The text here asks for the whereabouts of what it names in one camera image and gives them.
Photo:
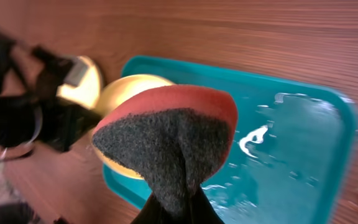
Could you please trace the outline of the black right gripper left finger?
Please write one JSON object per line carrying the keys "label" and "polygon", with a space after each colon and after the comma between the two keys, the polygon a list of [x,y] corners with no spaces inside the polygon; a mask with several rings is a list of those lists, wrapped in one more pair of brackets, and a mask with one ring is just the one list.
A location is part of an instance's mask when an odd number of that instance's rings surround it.
{"label": "black right gripper left finger", "polygon": [[154,194],[151,194],[131,224],[165,224],[166,213]]}

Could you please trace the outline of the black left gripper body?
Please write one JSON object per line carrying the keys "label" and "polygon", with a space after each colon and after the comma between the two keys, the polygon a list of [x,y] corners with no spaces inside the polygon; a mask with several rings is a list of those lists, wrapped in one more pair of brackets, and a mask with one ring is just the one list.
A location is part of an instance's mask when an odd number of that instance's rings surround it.
{"label": "black left gripper body", "polygon": [[56,95],[74,67],[71,57],[75,56],[57,55],[41,46],[34,47],[31,55],[44,65],[35,83],[35,95],[42,112],[37,139],[56,151],[68,152],[73,143],[97,125],[101,115]]}

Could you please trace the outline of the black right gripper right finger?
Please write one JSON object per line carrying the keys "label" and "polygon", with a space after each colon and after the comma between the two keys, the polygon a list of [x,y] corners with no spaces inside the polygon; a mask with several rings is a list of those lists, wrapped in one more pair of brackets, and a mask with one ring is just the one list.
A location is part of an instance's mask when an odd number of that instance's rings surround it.
{"label": "black right gripper right finger", "polygon": [[190,197],[190,219],[192,224],[224,224],[201,187]]}

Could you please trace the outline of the yellow plate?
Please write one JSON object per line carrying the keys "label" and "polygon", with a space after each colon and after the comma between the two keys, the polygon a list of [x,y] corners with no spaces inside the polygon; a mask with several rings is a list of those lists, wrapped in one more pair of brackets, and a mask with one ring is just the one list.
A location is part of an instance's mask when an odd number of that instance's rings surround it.
{"label": "yellow plate", "polygon": [[[110,83],[101,92],[94,111],[102,117],[105,117],[123,102],[142,91],[170,85],[174,85],[174,83],[156,75],[137,74],[120,78]],[[125,168],[117,162],[107,158],[95,146],[93,146],[93,149],[100,160],[111,170],[128,178],[143,180],[143,178],[135,171]]]}
{"label": "yellow plate", "polygon": [[57,89],[57,96],[93,110],[104,82],[97,64],[87,56],[71,57],[74,67]]}

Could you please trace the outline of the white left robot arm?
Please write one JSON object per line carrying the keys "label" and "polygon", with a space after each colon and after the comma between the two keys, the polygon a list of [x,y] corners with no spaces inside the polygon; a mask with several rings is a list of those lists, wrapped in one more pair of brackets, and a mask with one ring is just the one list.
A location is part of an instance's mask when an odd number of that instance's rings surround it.
{"label": "white left robot arm", "polygon": [[30,47],[30,55],[43,63],[36,87],[31,89],[11,55],[18,42],[0,33],[0,146],[4,149],[34,141],[67,152],[85,132],[96,126],[94,111],[57,96],[58,87],[78,87],[85,66],[80,58],[62,57],[41,46]]}

